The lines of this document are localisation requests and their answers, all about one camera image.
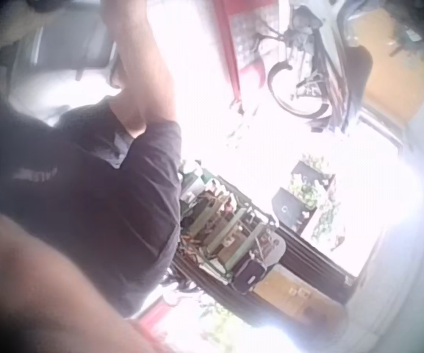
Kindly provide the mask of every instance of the bright light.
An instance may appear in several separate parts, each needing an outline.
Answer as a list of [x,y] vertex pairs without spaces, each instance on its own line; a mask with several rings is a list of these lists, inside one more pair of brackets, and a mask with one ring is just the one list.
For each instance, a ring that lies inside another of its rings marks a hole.
[[423,200],[420,178],[407,164],[399,160],[394,172],[392,192],[385,207],[389,225],[399,224],[414,215]]
[[301,353],[285,333],[275,327],[249,328],[237,345],[237,353]]

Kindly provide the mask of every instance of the red object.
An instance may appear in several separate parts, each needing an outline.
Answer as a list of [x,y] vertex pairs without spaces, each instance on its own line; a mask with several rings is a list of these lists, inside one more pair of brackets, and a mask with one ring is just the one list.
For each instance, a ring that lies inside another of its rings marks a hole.
[[[257,79],[259,82],[258,87],[261,88],[264,83],[262,82],[262,77],[263,80],[265,80],[265,72],[263,72],[263,63],[261,60],[260,62],[254,63],[254,68],[245,68],[241,70],[241,72],[239,71],[236,51],[234,50],[233,34],[231,33],[230,17],[275,3],[276,0],[213,0],[218,29],[220,30],[221,43],[223,45],[223,52],[228,66],[231,88],[236,102],[242,102],[242,80],[240,80],[240,74],[253,76],[258,73],[261,76]],[[243,77],[243,79],[245,81],[249,81],[249,77]]]
[[161,322],[172,309],[173,308],[161,298],[141,316],[138,320],[139,324],[143,329],[153,332],[154,327]]
[[252,11],[276,3],[276,0],[222,0],[228,16]]
[[228,13],[226,12],[225,0],[213,0],[215,15],[217,16],[218,29],[220,30],[221,43],[228,66],[229,79],[235,101],[241,101],[240,74],[234,52],[233,37],[229,26]]

